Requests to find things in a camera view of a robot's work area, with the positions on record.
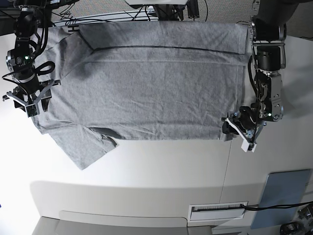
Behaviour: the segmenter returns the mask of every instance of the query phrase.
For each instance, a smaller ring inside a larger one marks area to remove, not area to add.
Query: white table
[[[7,73],[4,59],[14,42],[13,35],[0,37],[1,74]],[[287,68],[282,74],[289,115],[268,124],[255,153],[244,153],[240,138],[232,142],[119,141],[118,148],[80,171],[49,135],[42,136],[24,112],[14,109],[12,101],[1,102],[0,234],[31,234],[39,214],[29,185],[38,180],[106,187],[111,194],[95,210],[102,208],[109,215],[186,217],[190,204],[257,204],[270,172],[313,168],[313,42],[288,37],[286,53]],[[13,87],[0,81],[0,94]],[[311,193],[303,198],[309,200],[313,200]],[[43,198],[36,204],[41,215],[56,218],[59,210],[80,210],[73,205],[47,206]],[[247,212],[241,220],[211,223],[218,225],[213,232],[250,226],[253,215]]]

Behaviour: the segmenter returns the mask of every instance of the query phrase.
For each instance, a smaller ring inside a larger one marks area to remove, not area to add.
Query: t-shirt sleeve
[[[59,127],[49,131],[49,134],[81,170],[116,146],[112,138],[105,137],[82,125]]]

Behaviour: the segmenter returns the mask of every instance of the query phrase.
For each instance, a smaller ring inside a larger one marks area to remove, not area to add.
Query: floor vent
[[[245,209],[240,204],[246,206],[248,202],[190,205],[188,223],[242,219]]]

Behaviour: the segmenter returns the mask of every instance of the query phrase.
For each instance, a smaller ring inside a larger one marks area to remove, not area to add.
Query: gray carpet
[[[206,0],[208,4],[208,21],[222,23],[236,23],[249,21],[252,0]],[[200,18],[204,21],[206,6],[204,0],[198,0]],[[107,12],[133,10],[124,0],[80,0],[71,9],[73,17],[80,17]],[[185,11],[185,20],[190,20]],[[313,2],[302,3],[287,23],[288,35],[295,37],[313,37]]]

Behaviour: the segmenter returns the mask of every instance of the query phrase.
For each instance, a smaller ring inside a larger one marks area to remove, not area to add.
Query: gray t-shirt
[[[229,139],[221,117],[242,101],[247,28],[238,24],[123,22],[49,30],[36,65],[48,112],[33,118],[84,169],[122,140]]]

